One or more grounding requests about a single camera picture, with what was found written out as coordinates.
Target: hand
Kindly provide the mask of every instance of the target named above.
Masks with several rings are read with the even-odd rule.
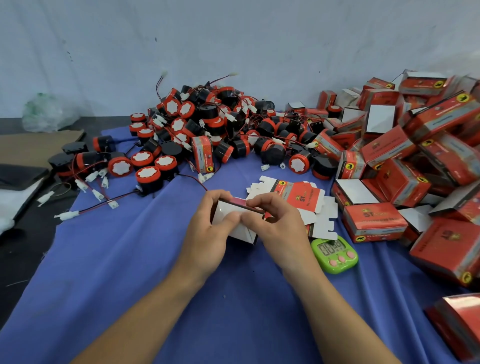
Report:
[[[274,217],[270,223],[259,214],[244,212],[242,223],[263,240],[265,249],[284,272],[296,272],[307,264],[318,263],[308,241],[300,212],[275,192],[247,200],[250,207],[260,207]]]
[[[210,213],[219,198],[230,200],[224,190],[207,191],[190,220],[174,270],[188,273],[203,284],[219,266],[225,254],[227,237],[240,223],[240,213],[231,212],[220,224],[210,223]]]

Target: person's left hand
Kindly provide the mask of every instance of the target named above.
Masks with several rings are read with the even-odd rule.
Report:
[[[183,246],[175,263],[176,269],[201,282],[220,265],[225,254],[227,237],[240,223],[240,213],[230,212],[220,224],[210,223],[210,213],[219,198],[230,200],[228,191],[207,191],[187,228]]]

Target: green digital timer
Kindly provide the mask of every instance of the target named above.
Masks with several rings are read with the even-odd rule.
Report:
[[[358,254],[344,238],[337,240],[315,239],[310,246],[325,272],[341,273],[352,268],[358,261]]]

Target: table surface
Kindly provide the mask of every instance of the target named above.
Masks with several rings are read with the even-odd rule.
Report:
[[[85,130],[84,141],[89,149],[93,150],[93,136],[100,135],[104,129],[129,123],[128,116],[81,118],[66,129]],[[0,119],[0,134],[25,132],[20,118]],[[57,181],[50,179],[44,183],[36,195],[41,196]],[[32,199],[16,219],[15,227],[0,236],[0,328],[20,299],[44,253],[52,245],[55,228],[60,224],[60,221],[53,216],[67,211],[77,195],[78,192],[70,191],[62,197],[51,199],[41,208],[38,208],[37,203]]]
[[[106,131],[118,139],[127,128]],[[127,150],[130,143],[120,145]],[[261,175],[331,181],[271,167],[256,155],[232,160],[205,185],[245,197]],[[190,173],[185,164],[183,173]],[[135,185],[133,175],[111,179],[117,196]],[[65,363],[71,360],[168,273],[201,197],[195,181],[177,177],[155,196],[129,195],[57,227],[54,244],[0,331],[0,362]],[[80,194],[72,209],[96,203]],[[336,231],[349,237],[340,219]],[[458,287],[425,275],[398,242],[353,244],[359,263],[328,278],[347,302],[404,363],[457,363],[422,309]],[[301,303],[261,241],[228,241],[218,270],[192,299],[156,363],[318,363]]]

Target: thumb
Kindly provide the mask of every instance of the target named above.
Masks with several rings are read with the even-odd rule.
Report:
[[[267,233],[272,227],[272,224],[263,220],[262,215],[256,212],[244,212],[241,215],[241,222],[248,229],[256,232],[262,240],[265,240]]]
[[[218,232],[227,238],[227,236],[237,227],[240,223],[240,212],[233,211],[227,214],[222,222],[216,224],[215,227],[217,228]]]

